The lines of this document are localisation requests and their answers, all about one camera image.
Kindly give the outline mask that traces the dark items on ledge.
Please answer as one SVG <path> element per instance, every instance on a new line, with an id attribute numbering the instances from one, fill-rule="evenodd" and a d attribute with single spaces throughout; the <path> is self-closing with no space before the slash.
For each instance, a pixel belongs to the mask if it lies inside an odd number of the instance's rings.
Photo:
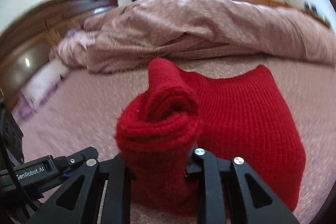
<path id="1" fill-rule="evenodd" d="M 312 13 L 312 14 L 315 14 L 315 15 L 318 14 L 316 6 L 312 3 L 304 2 L 303 3 L 303 8 L 304 8 L 305 11 L 307 11 L 309 13 Z"/>

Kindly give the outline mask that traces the dark wooden headboard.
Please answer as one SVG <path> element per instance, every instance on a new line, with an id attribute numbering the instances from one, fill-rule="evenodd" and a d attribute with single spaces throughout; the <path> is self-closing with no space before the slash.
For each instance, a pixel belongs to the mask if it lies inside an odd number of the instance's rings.
<path id="1" fill-rule="evenodd" d="M 68 30 L 117 7 L 118 0 L 50 0 L 23 14 L 1 35 L 1 100 L 8 109 L 21 88 L 49 61 L 50 49 Z"/>

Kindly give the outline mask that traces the red knit cardigan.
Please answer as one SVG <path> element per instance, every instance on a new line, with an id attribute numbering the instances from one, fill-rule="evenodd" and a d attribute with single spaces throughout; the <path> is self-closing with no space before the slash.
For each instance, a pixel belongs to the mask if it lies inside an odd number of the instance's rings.
<path id="1" fill-rule="evenodd" d="M 306 155 L 288 105 L 263 65 L 228 79 L 186 72 L 165 59 L 148 66 L 149 87 L 123 111 L 116 142 L 135 175 L 135 203 L 192 216 L 197 185 L 185 180 L 193 147 L 244 158 L 290 210 Z"/>

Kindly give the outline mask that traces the pink floral duvet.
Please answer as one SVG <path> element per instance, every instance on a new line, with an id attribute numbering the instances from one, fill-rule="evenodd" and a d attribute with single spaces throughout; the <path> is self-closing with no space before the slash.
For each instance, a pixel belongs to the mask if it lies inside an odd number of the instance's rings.
<path id="1" fill-rule="evenodd" d="M 306 13 L 232 0 L 138 0 L 87 18 L 50 52 L 73 69 L 130 70 L 157 57 L 266 53 L 335 64 L 335 34 Z"/>

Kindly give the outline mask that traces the white pillow purple trim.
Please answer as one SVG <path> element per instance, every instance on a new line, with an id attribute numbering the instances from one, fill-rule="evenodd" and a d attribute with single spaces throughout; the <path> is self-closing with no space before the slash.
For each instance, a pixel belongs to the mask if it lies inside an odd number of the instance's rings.
<path id="1" fill-rule="evenodd" d="M 34 74 L 19 94 L 18 113 L 22 119 L 35 114 L 68 77 L 71 70 L 54 59 Z"/>

